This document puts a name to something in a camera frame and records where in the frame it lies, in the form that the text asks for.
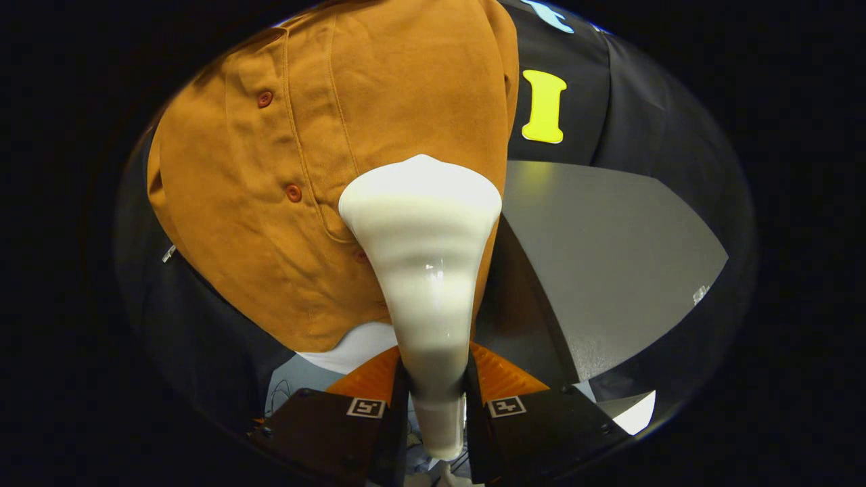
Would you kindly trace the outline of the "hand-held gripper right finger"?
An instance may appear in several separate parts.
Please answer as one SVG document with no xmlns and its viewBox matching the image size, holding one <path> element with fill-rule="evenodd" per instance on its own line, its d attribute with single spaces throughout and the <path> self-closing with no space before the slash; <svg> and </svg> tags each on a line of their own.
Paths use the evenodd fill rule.
<svg viewBox="0 0 866 487">
<path fill-rule="evenodd" d="M 574 386 L 550 388 L 470 343 L 467 440 L 477 484 L 571 484 L 630 444 L 630 435 Z"/>
</svg>

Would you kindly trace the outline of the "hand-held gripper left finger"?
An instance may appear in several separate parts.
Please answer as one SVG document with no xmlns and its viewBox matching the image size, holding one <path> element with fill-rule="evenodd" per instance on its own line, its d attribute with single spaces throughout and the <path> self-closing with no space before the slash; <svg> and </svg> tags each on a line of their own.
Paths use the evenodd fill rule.
<svg viewBox="0 0 866 487">
<path fill-rule="evenodd" d="M 291 486 L 402 486 L 409 379 L 396 346 L 326 391 L 301 388 L 248 440 Z"/>
</svg>

